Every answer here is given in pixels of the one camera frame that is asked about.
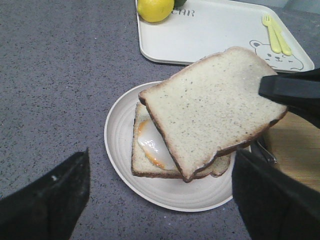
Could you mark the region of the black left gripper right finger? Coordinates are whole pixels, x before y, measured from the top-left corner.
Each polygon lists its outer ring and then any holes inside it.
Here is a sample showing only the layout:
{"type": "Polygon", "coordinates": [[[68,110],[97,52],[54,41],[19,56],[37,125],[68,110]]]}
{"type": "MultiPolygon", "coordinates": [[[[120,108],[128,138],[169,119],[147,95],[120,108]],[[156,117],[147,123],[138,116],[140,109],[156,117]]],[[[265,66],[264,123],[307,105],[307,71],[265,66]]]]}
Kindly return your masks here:
{"type": "Polygon", "coordinates": [[[239,149],[232,194],[253,240],[318,240],[320,193],[239,149]]]}

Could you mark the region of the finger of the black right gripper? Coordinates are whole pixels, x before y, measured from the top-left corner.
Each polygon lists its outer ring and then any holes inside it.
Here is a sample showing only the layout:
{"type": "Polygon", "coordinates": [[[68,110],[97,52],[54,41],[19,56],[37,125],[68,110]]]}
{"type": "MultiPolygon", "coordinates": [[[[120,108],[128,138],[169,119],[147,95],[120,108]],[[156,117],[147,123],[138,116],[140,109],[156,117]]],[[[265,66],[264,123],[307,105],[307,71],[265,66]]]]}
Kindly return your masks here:
{"type": "Polygon", "coordinates": [[[264,76],[258,94],[320,127],[320,70],[264,76]]]}

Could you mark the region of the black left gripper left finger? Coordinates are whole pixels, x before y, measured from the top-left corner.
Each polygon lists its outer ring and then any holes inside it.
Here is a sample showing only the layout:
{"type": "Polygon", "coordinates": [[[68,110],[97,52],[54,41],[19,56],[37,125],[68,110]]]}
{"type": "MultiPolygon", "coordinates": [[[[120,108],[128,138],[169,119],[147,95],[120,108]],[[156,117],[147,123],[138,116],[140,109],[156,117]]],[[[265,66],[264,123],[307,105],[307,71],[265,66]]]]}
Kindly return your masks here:
{"type": "Polygon", "coordinates": [[[90,196],[89,152],[76,152],[0,201],[2,240],[68,240],[90,196]]]}

